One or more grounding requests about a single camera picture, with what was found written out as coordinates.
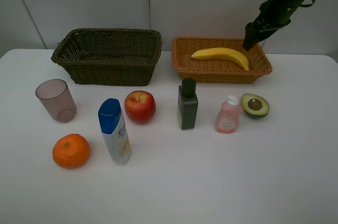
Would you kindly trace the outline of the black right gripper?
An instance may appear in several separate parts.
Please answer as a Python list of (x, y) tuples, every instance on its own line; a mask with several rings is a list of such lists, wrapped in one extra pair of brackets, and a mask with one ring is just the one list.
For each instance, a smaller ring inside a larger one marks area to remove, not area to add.
[(260, 14), (245, 27), (243, 48), (252, 49), (257, 43), (272, 36), (287, 26), (292, 15), (292, 0), (268, 0), (260, 7)]

